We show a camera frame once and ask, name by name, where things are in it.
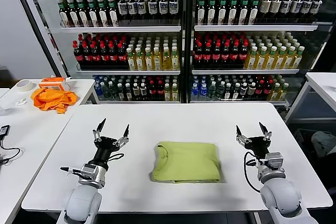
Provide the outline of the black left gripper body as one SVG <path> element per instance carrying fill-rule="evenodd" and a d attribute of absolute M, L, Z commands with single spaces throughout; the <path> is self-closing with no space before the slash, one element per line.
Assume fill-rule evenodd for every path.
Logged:
<path fill-rule="evenodd" d="M 108 160 L 112 152 L 117 152 L 120 147 L 113 144 L 117 139 L 101 136 L 99 140 L 94 140 L 97 151 L 91 160 L 92 165 L 108 168 Z"/>

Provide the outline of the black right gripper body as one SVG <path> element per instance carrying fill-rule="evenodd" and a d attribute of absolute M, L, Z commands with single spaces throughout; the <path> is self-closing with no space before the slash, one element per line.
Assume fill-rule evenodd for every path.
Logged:
<path fill-rule="evenodd" d="M 264 140 L 263 136 L 251 137 L 244 144 L 245 149 L 251 150 L 257 159 L 265 159 L 266 154 L 269 153 L 268 147 L 271 140 Z"/>

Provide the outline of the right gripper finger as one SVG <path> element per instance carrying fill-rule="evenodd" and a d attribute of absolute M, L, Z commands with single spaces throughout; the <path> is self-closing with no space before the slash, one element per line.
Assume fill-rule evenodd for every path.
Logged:
<path fill-rule="evenodd" d="M 264 134 L 263 140 L 264 141 L 270 141 L 271 136 L 272 136 L 272 132 L 268 131 L 267 128 L 261 122 L 259 122 L 259 126 L 261 128 L 262 133 Z"/>
<path fill-rule="evenodd" d="M 251 140 L 249 138 L 242 135 L 238 125 L 236 125 L 236 141 L 243 147 L 245 147 L 246 144 L 251 142 Z"/>

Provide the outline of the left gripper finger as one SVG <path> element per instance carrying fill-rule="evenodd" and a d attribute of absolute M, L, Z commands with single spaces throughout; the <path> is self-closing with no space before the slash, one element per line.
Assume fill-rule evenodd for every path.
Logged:
<path fill-rule="evenodd" d="M 105 138 L 100 135 L 105 122 L 106 122 L 106 119 L 103 119 L 103 121 L 98 124 L 97 128 L 95 130 L 92 130 L 95 143 L 104 143 L 105 141 Z"/>
<path fill-rule="evenodd" d="M 129 142 L 129 124 L 126 127 L 126 130 L 123 134 L 123 137 L 113 142 L 113 145 L 116 147 L 123 147 Z"/>

